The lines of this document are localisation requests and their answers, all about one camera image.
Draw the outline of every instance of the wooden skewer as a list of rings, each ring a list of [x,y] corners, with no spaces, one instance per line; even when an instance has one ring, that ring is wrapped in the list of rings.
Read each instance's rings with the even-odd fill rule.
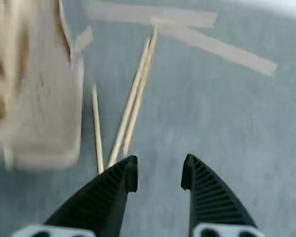
[[[126,126],[127,126],[128,120],[129,120],[129,116],[130,116],[130,113],[131,113],[131,110],[132,110],[132,107],[133,107],[133,104],[135,101],[138,84],[139,84],[140,78],[142,76],[143,67],[144,67],[145,60],[146,60],[147,53],[148,53],[149,41],[150,41],[150,39],[148,38],[146,40],[144,50],[143,50],[142,56],[140,58],[140,62],[139,62],[139,66],[138,66],[138,69],[137,69],[137,72],[135,75],[135,79],[133,81],[133,85],[132,85],[132,88],[131,88],[131,91],[130,91],[130,94],[129,94],[129,97],[127,100],[127,104],[126,104],[126,107],[124,110],[124,114],[122,117],[122,121],[120,123],[119,129],[118,129],[118,132],[116,135],[115,143],[114,143],[114,146],[113,146],[113,149],[111,152],[108,168],[113,166],[117,160],[118,151],[119,151],[119,148],[120,148],[122,141],[123,141]]]
[[[96,86],[92,88],[92,99],[93,99],[95,143],[97,148],[98,174],[101,174],[104,172],[104,165],[103,165],[102,141],[101,141],[101,133],[100,133],[100,119],[99,119],[99,108],[98,108]]]
[[[147,80],[147,77],[148,77],[148,74],[149,74],[151,60],[152,60],[152,57],[153,57],[153,54],[154,54],[154,48],[155,48],[155,45],[156,45],[156,40],[157,40],[157,29],[155,27],[154,31],[153,31],[151,41],[150,41],[150,45],[149,45],[148,56],[147,56],[147,60],[146,60],[146,64],[145,64],[145,69],[144,69],[144,72],[143,72],[143,78],[141,80],[141,83],[140,83],[140,86],[139,86],[139,89],[138,89],[137,98],[136,98],[136,101],[135,101],[133,113],[131,115],[129,125],[128,125],[128,129],[127,129],[126,136],[125,136],[123,156],[127,156],[129,145],[130,145],[130,142],[132,140],[132,135],[133,135],[134,127],[135,127],[135,124],[136,124],[137,115],[138,115],[140,104],[141,104],[141,101],[142,101],[144,87],[145,87],[146,80]]]

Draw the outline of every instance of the wooden stick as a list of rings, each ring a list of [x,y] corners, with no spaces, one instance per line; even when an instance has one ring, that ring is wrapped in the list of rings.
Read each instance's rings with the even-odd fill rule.
[[[150,70],[151,59],[152,59],[153,54],[154,54],[156,39],[157,39],[157,29],[155,27],[154,31],[153,31],[151,41],[150,41],[150,45],[149,45],[148,56],[147,56],[147,60],[146,60],[146,64],[145,64],[145,69],[144,69],[144,72],[143,72],[143,78],[141,80],[141,83],[140,83],[140,86],[139,86],[139,89],[138,89],[137,98],[136,98],[136,101],[135,101],[133,113],[132,113],[132,116],[130,118],[128,129],[127,129],[126,136],[125,136],[123,156],[127,156],[129,145],[130,145],[130,142],[132,140],[132,135],[133,135],[134,127],[135,127],[135,124],[136,124],[137,115],[138,115],[140,104],[141,104],[141,101],[142,101],[144,87],[145,87],[146,80],[147,80],[149,70]]]
[[[111,152],[108,168],[113,166],[117,160],[118,151],[119,151],[119,148],[122,144],[122,140],[123,140],[123,136],[125,134],[125,130],[126,130],[126,126],[127,126],[128,120],[129,120],[129,116],[130,116],[130,113],[131,113],[131,110],[132,110],[132,107],[133,107],[133,104],[135,101],[138,84],[139,84],[140,78],[142,76],[144,63],[145,63],[147,53],[148,53],[149,41],[150,41],[150,39],[148,38],[146,40],[144,50],[143,50],[142,56],[140,58],[139,66],[138,66],[138,69],[137,69],[137,72],[135,75],[135,79],[133,81],[133,86],[132,86],[131,91],[129,93],[129,97],[128,97],[127,104],[126,104],[126,107],[124,110],[122,121],[120,123],[119,129],[118,129],[118,132],[116,135],[115,143],[114,143],[114,146],[113,146],[113,149]]]
[[[96,86],[92,88],[92,99],[93,99],[95,143],[97,147],[98,174],[101,174],[104,172],[104,165],[103,165],[102,141],[101,141],[101,133],[100,133],[100,119],[99,119],[99,108],[98,108]]]

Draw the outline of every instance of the tape strip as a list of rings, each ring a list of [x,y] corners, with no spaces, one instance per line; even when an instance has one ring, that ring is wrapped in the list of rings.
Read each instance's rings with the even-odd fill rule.
[[[143,25],[151,25],[151,18],[155,17],[168,19],[177,25],[198,28],[212,28],[217,16],[214,12],[93,1],[86,6],[86,15],[91,20],[131,22]]]
[[[268,76],[273,76],[277,69],[277,64],[268,59],[205,36],[188,27],[161,25],[158,26],[158,32]]]

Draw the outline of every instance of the gray carpet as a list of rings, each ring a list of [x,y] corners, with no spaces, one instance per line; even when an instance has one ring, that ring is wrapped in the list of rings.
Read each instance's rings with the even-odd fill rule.
[[[78,1],[64,2],[74,37],[89,24],[94,32],[84,52],[81,156],[70,169],[35,174],[7,173],[0,163],[0,237],[42,223],[97,174],[91,86],[97,83],[107,158],[152,32],[131,23],[89,22]],[[202,33],[279,67],[270,78],[158,37],[131,144],[139,158],[139,188],[129,195],[121,236],[187,235],[189,192],[180,180],[192,153],[230,186],[267,237],[296,237],[296,21],[219,0],[140,4],[217,12],[215,28]]]

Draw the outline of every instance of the blue-gray floor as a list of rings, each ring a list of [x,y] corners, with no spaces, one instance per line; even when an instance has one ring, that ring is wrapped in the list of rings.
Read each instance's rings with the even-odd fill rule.
[[[107,158],[152,32],[149,26],[89,22],[80,1],[64,3],[73,35],[89,24],[94,34],[84,52],[81,156],[68,170],[36,174],[7,173],[0,163],[0,237],[42,223],[97,174],[91,85],[98,87]],[[270,78],[158,37],[131,144],[139,157],[139,189],[129,195],[121,236],[187,235],[189,192],[180,179],[192,153],[231,187],[267,237],[296,237],[296,21],[219,0],[140,4],[216,12],[215,28],[202,33],[268,58],[278,70]]]

